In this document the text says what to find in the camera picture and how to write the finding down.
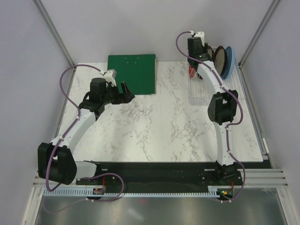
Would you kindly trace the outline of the red and teal floral plate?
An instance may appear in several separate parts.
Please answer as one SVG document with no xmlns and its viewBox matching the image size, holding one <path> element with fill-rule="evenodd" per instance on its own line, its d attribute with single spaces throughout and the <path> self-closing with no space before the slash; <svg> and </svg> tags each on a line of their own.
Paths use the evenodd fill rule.
<svg viewBox="0 0 300 225">
<path fill-rule="evenodd" d="M 189 65 L 188 67 L 189 78 L 194 79 L 197 78 L 197 71 Z"/>
</svg>

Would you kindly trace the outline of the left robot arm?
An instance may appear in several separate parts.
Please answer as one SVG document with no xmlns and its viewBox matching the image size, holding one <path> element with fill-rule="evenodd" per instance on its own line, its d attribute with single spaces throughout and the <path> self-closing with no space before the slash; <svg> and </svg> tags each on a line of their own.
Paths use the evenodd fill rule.
<svg viewBox="0 0 300 225">
<path fill-rule="evenodd" d="M 98 120 L 108 104 L 130 103 L 134 94 L 125 82 L 121 88 L 104 78 L 93 78 L 90 90 L 77 108 L 77 115 L 70 127 L 50 143 L 41 143 L 37 150 L 38 175 L 46 181 L 69 185 L 73 180 L 87 178 L 92 184 L 99 184 L 103 173 L 95 163 L 73 158 L 73 151 L 86 131 Z"/>
</svg>

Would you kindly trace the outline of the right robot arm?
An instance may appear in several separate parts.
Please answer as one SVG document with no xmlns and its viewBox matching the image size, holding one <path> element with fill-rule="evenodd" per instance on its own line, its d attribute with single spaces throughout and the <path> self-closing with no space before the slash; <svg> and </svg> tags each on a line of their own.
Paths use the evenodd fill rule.
<svg viewBox="0 0 300 225">
<path fill-rule="evenodd" d="M 211 100 L 208 117 L 213 122 L 217 136 L 217 160 L 215 180 L 226 184 L 237 174 L 236 161 L 230 150 L 231 130 L 229 124 L 236 115 L 238 93 L 229 90 L 218 74 L 212 58 L 208 54 L 208 45 L 200 37 L 187 39 L 188 62 L 203 78 L 209 88 Z"/>
</svg>

